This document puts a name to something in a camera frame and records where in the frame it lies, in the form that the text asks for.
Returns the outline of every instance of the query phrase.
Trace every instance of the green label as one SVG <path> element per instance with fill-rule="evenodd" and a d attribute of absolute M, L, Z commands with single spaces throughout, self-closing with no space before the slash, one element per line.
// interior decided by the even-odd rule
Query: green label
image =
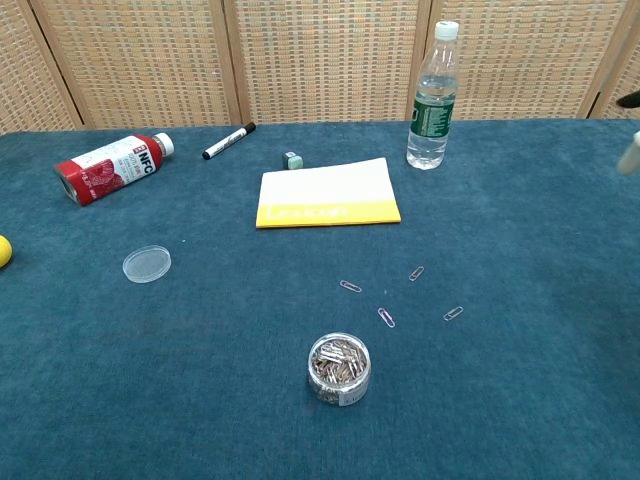
<path fill-rule="evenodd" d="M 421 137 L 440 138 L 449 133 L 453 103 L 449 105 L 425 105 L 417 99 L 413 102 L 411 131 Z"/>

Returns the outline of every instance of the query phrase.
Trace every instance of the small eraser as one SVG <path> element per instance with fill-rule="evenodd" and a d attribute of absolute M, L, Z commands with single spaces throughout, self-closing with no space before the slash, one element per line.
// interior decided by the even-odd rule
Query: small eraser
<path fill-rule="evenodd" d="M 294 152 L 282 154 L 282 168 L 285 170 L 297 170 L 304 166 L 302 157 Z"/>

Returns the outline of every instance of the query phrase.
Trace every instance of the yellow notebook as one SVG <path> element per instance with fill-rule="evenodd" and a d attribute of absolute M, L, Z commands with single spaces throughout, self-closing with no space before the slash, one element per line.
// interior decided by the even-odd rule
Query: yellow notebook
<path fill-rule="evenodd" d="M 399 221 L 386 158 L 262 175 L 257 228 Z"/>

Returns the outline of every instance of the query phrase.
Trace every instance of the silver paper clip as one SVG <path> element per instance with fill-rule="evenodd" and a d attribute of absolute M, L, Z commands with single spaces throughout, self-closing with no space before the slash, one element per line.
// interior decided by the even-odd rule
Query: silver paper clip
<path fill-rule="evenodd" d="M 409 275 L 409 280 L 411 280 L 412 282 L 415 282 L 418 279 L 418 277 L 422 275 L 422 272 L 424 272 L 424 267 L 420 265 L 413 272 L 411 272 L 411 275 Z"/>
<path fill-rule="evenodd" d="M 352 292 L 362 292 L 362 289 L 359 286 L 354 285 L 351 282 L 347 282 L 346 280 L 340 280 L 340 286 L 346 288 L 347 290 L 351 290 Z"/>
<path fill-rule="evenodd" d="M 460 315 L 462 312 L 464 312 L 464 308 L 462 307 L 456 307 L 453 310 L 449 310 L 447 313 L 444 314 L 444 318 L 445 321 L 449 321 L 449 320 L 453 320 L 454 318 L 456 318 L 458 315 Z"/>
<path fill-rule="evenodd" d="M 396 326 L 396 322 L 393 321 L 393 318 L 391 318 L 389 312 L 387 312 L 384 308 L 381 307 L 378 309 L 378 315 L 380 315 L 380 317 L 384 320 L 384 323 L 386 323 L 389 328 L 393 328 Z"/>

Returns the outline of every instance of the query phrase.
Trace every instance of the bottle label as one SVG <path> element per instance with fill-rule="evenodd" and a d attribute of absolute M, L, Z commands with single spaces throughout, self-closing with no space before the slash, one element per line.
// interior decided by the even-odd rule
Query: bottle label
<path fill-rule="evenodd" d="M 416 99 L 413 103 L 411 131 L 421 137 L 440 138 L 449 133 L 453 103 L 426 105 Z"/>
<path fill-rule="evenodd" d="M 137 137 L 130 136 L 104 147 L 72 158 L 91 178 L 92 184 L 116 182 L 118 186 L 134 182 L 155 172 L 149 147 Z"/>

